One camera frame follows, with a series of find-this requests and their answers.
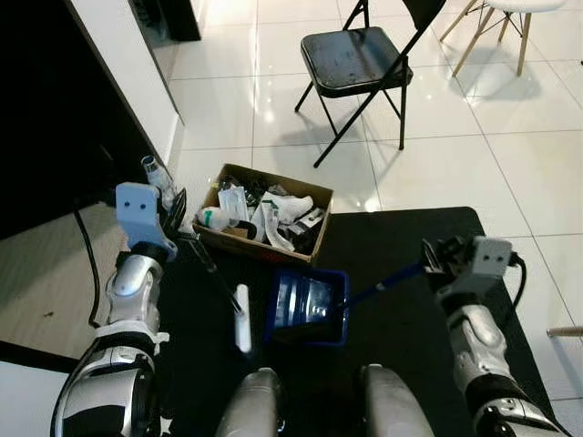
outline white bottle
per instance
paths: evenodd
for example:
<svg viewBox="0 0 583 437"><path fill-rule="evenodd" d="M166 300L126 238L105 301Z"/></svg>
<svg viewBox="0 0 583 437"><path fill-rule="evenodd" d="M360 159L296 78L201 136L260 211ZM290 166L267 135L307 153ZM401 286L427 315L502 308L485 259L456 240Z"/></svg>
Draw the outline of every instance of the white bottle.
<svg viewBox="0 0 583 437"><path fill-rule="evenodd" d="M147 155L142 158L142 167L146 170L146 177L148 178L149 184L160 189L162 207L167 212L170 212L177 192L176 187L174 187L174 181L168 171L152 155Z"/></svg>
<svg viewBox="0 0 583 437"><path fill-rule="evenodd" d="M206 207L197 212L197 220L206 227L215 230L233 228L239 224L235 218L230 218L227 212L217 207Z"/></svg>

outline white tile floor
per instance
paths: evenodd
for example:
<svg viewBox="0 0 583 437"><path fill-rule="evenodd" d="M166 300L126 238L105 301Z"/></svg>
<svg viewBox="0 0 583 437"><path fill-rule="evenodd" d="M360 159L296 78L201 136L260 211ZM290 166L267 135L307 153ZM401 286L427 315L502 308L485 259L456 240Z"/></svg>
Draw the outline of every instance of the white tile floor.
<svg viewBox="0 0 583 437"><path fill-rule="evenodd" d="M583 340L545 333L583 322L583 0L533 15L521 77L520 39L508 28L501 45L497 30L480 39L458 79L452 66L476 16L440 44L466 4L448 0L411 54L405 151L377 99L317 170L332 132L314 93L293 112L309 81L300 39L339 28L354 0L208 3L203 40L179 46L170 83L189 131L178 170L189 211L224 162L333 188L334 212L471 206L527 261L519 317L557 416L583 435ZM398 0L371 0L371 16L400 48L413 34ZM357 105L330 101L332 117L340 125ZM517 280L510 271L511 294Z"/></svg>

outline chair seat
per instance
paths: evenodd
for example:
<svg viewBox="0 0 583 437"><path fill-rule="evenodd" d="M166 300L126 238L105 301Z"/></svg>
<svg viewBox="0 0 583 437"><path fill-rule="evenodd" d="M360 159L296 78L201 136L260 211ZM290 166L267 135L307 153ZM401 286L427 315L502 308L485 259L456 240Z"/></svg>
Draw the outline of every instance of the chair seat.
<svg viewBox="0 0 583 437"><path fill-rule="evenodd" d="M336 98L375 90L399 51L383 29L368 27L308 35L302 40L302 56L319 94ZM412 77L407 67L407 85ZM402 84L398 66L384 88Z"/></svg>
<svg viewBox="0 0 583 437"><path fill-rule="evenodd" d="M567 0L491 0L488 4L501 11L526 14L553 11L566 2Z"/></svg>

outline black folding chair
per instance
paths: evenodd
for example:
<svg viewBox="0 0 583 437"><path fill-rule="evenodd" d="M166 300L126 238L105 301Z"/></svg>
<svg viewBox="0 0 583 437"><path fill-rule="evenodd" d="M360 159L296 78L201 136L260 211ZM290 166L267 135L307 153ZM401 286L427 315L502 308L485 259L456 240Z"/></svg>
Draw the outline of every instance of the black folding chair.
<svg viewBox="0 0 583 437"><path fill-rule="evenodd" d="M324 112L335 135L332 143L314 163L315 168L320 166L354 120L362 114L379 92L383 92L401 120L399 150L404 149L407 86L413 77L407 55L437 16L445 0L403 0L403 2L409 9L417 32L401 53L383 29L369 26L368 0L358 0L343 30L309 35L303 38L302 56L310 72L312 82L296 105L295 112L300 110L303 101L312 87L315 86L318 98L322 102ZM354 18L359 14L364 14L364 28L349 29ZM400 111L386 92L387 89L398 87L401 88ZM340 131L336 130L322 97L336 98L365 93L369 93L369 95L358 110Z"/></svg>

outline wooden stool leg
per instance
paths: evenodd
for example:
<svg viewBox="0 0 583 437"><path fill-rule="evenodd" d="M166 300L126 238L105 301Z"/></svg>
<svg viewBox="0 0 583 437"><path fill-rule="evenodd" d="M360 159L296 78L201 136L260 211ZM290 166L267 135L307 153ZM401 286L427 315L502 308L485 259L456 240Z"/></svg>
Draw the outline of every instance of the wooden stool leg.
<svg viewBox="0 0 583 437"><path fill-rule="evenodd" d="M502 30L500 31L500 36L498 37L498 43L502 42L502 38L504 38L504 33L506 32L506 27L508 26L508 22L510 21L510 13L505 14L507 14L507 16L504 19L504 23L502 24Z"/></svg>
<svg viewBox="0 0 583 437"><path fill-rule="evenodd" d="M454 27L456 27L460 21L462 21L462 18L464 18L465 14L467 14L467 12L472 8L473 5L476 4L476 2L477 2L477 0L470 0L470 3L467 4L467 6L460 13L460 15L457 16L457 18L454 20L454 22L449 27L447 27L447 30L445 31L445 33L443 35L441 35L441 38L439 38L440 43L444 42L445 37L448 36L452 30L454 30Z"/></svg>
<svg viewBox="0 0 583 437"><path fill-rule="evenodd" d="M525 26L522 29L522 44L520 45L520 58L518 59L518 71L517 75L522 75L522 67L525 64L525 54L527 52L527 43L528 43L528 32L530 31L530 17L532 13L527 13L525 17Z"/></svg>
<svg viewBox="0 0 583 437"><path fill-rule="evenodd" d="M583 337L583 326L568 326L566 328L551 328L547 330L549 337Z"/></svg>
<svg viewBox="0 0 583 437"><path fill-rule="evenodd" d="M494 8L490 7L490 9L488 9L486 16L484 17L484 21L482 21L482 24L477 28L476 34L472 38L470 45L467 47L467 49L464 52L464 55L462 56L459 63L457 64L457 67L454 70L454 77L457 75L457 73L459 73L459 70L462 68L462 65L464 64L465 60L467 59L470 52L472 51L472 49L476 45L478 38L480 37L480 35L482 35L482 32L484 31L484 28L488 24L488 21L490 21L490 17L492 16L493 13L494 13Z"/></svg>

